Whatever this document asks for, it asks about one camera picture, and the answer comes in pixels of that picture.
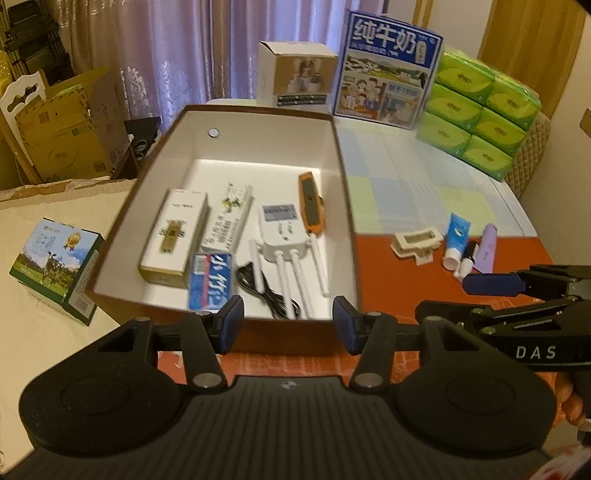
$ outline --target green tissue pack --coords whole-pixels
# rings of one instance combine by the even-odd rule
[[[417,139],[454,157],[461,157],[470,142],[470,134],[443,118],[424,112]]]
[[[495,71],[460,50],[446,47],[435,81],[484,105],[495,81]]]
[[[461,158],[498,181],[513,165],[512,157],[475,135],[472,135]]]
[[[526,131],[541,109],[537,93],[507,75],[495,78],[486,106]]]
[[[482,109],[474,133],[511,157],[515,155],[526,136],[524,130],[488,108]]]
[[[443,85],[435,83],[425,105],[425,110],[470,132],[480,118],[482,106],[449,88],[445,88]]]

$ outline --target orange tablecloth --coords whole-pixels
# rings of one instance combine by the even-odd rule
[[[414,322],[414,309],[425,299],[490,304],[505,308],[532,303],[530,297],[477,297],[467,295],[452,273],[441,266],[443,247],[432,264],[417,267],[414,260],[397,258],[390,239],[383,236],[358,236],[357,256],[361,284],[361,310],[379,310],[393,314],[399,322]],[[495,272],[528,268],[530,264],[548,264],[551,259],[537,238],[500,238],[495,256]],[[333,356],[278,356],[230,353],[220,358],[231,382],[235,375],[341,375],[345,382],[355,369],[357,357],[344,349]],[[160,358],[159,368],[177,382],[185,382],[182,358],[173,353]],[[397,352],[392,379],[401,381],[419,367],[417,352]],[[550,384],[553,377],[544,374]]]

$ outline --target purple tube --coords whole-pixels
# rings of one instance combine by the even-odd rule
[[[489,223],[484,227],[480,248],[474,259],[474,268],[480,273],[492,273],[492,264],[495,262],[496,234],[494,223]]]

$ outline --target quilted cushion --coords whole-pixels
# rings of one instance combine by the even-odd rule
[[[513,167],[505,178],[517,198],[521,196],[530,182],[530,178],[544,154],[549,136],[550,119],[540,112],[527,132],[527,137],[517,151]]]

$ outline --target orange digital thermometer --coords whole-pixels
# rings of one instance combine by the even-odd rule
[[[304,227],[308,233],[320,235],[324,229],[324,208],[322,197],[318,195],[318,188],[312,172],[307,171],[298,178],[300,187],[300,214]]]

